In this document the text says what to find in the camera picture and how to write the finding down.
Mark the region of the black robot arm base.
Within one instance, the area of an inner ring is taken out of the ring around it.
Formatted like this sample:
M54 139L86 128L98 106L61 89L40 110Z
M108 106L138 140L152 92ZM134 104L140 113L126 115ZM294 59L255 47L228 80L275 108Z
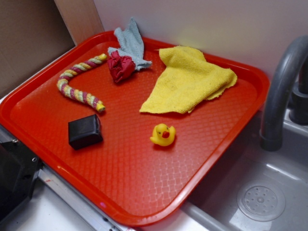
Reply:
M21 141L0 144L1 223L31 200L41 165L41 159Z

